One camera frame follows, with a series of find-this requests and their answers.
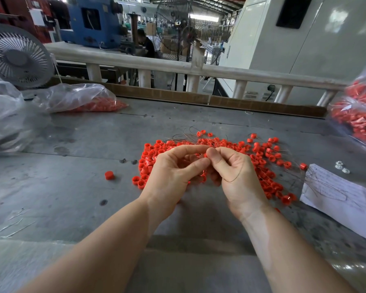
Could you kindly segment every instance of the white paper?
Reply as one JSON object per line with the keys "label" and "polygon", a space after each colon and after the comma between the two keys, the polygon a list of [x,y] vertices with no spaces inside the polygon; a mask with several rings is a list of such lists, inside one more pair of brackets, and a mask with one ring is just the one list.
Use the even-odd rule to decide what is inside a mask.
{"label": "white paper", "polygon": [[301,202],[326,213],[366,238],[365,187],[311,164],[306,172]]}
{"label": "white paper", "polygon": [[43,20],[43,11],[41,9],[30,9],[31,18],[33,19],[34,25],[46,26]]}

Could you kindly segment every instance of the fluorescent light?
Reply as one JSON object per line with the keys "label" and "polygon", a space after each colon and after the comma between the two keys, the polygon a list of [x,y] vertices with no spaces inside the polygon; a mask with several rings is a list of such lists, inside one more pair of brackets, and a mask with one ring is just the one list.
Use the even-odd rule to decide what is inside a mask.
{"label": "fluorescent light", "polygon": [[190,13],[190,18],[199,19],[202,21],[215,21],[216,23],[218,22],[218,19],[219,19],[218,17],[215,17],[215,16],[192,14],[192,13]]}

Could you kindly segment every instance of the bag of red caps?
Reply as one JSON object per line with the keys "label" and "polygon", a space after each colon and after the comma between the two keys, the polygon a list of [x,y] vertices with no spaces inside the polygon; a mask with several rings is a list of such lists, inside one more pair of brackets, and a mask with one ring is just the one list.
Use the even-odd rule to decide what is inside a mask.
{"label": "bag of red caps", "polygon": [[366,68],[345,93],[329,105],[329,119],[366,149]]}

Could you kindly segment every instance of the person's left hand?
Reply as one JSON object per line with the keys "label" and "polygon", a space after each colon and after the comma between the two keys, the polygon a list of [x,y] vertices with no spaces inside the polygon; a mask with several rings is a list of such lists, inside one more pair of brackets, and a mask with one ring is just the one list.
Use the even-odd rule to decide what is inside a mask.
{"label": "person's left hand", "polygon": [[208,148],[205,145],[181,145],[157,156],[139,198],[148,206],[150,233],[172,214],[188,182],[210,166],[209,158],[198,159],[195,155],[205,153]]}

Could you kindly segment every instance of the metal railing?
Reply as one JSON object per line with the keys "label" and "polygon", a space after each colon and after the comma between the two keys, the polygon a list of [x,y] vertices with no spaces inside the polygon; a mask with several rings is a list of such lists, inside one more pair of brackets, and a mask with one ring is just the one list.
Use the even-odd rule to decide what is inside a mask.
{"label": "metal railing", "polygon": [[99,65],[138,69],[140,87],[151,87],[151,71],[188,74],[187,92],[198,91],[200,76],[235,79],[233,98],[242,99],[248,82],[281,85],[275,103],[286,103],[293,87],[323,89],[324,93],[317,106],[326,107],[338,91],[344,90],[347,82],[335,79],[303,75],[283,74],[251,69],[204,65],[199,48],[194,47],[191,62],[162,60],[118,54],[97,48],[87,48],[65,42],[45,44],[47,50],[58,60],[86,63],[89,79],[102,82]]}

